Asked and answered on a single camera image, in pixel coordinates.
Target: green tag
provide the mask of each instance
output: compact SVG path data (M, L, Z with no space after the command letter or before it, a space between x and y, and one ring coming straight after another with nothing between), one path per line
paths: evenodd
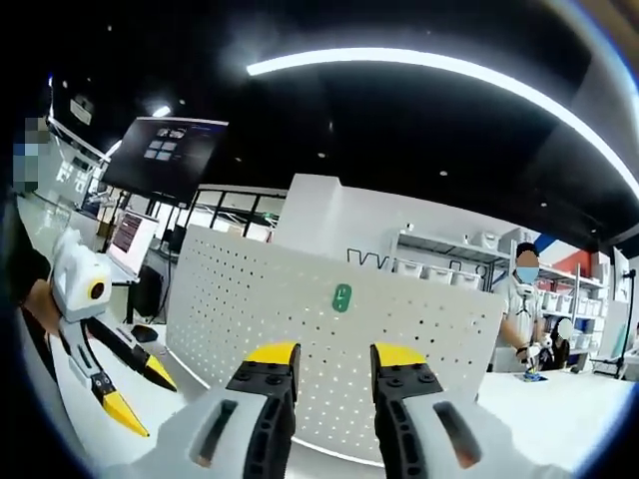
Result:
M350 304L352 288L348 284L338 284L332 298L332 308L337 312L346 312Z

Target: white pegboard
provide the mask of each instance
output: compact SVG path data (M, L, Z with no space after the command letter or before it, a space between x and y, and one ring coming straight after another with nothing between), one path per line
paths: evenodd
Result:
M349 309L332 309L338 284ZM503 300L190 226L171 292L167 345L205 381L226 384L260 345L302 345L296 437L381 462L369 347L422 352L442 386L474 397Z

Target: monitor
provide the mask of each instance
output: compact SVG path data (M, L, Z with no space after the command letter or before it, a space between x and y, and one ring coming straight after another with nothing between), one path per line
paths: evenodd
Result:
M102 182L145 198L188 206L227 123L138 118L111 156Z
M125 211L113 234L107 256L128 274L137 276L157 227L156 219Z

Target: white desk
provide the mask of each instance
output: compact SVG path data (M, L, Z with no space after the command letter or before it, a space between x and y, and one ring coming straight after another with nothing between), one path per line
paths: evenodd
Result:
M591 373L542 373L544 382L488 373L479 404L510 426L515 446L537 463L575 471L621 412L634 385Z
M139 278L137 276L128 274L123 269L118 267L113 262L113 260L107 256L106 253L99 252L97 253L97 256L101 262L103 262L104 264L108 264L111 268L111 283L113 284L113 286L126 286L139 281Z
M166 326L154 326L159 340L164 341ZM72 375L68 357L60 341L52 339L52 349L58 381L71 422L87 453L98 466L132 462L155 446L159 426L176 411L194 400L205 388L184 370L169 354L159 358L178 384L180 393L159 388L128 369L101 343L91 340L96 357L109 372L114 383L149 429L150 438L142 438L125 429L102 410L90 391L84 389ZM161 344L148 346L151 352L163 349ZM535 462L553 463L576 470L591 450L605 437L620 412L632 383L617 381L588 373L575 375L564 371L546 374L548 381L524 383L510 374L486 374L479 390L479 404L508 424L513 441L524 455ZM561 414L554 407L563 403ZM303 446L294 444L288 478L323 478L326 468L312 468L299 460ZM353 477L353 465L333 458L335 471L330 477ZM357 477L383 478L381 469L366 467Z

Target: mouse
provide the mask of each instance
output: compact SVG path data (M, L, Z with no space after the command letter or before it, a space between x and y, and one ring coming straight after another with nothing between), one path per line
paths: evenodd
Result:
M144 324L136 324L131 329L131 334L138 342L153 342L158 339L158 333L155 329Z

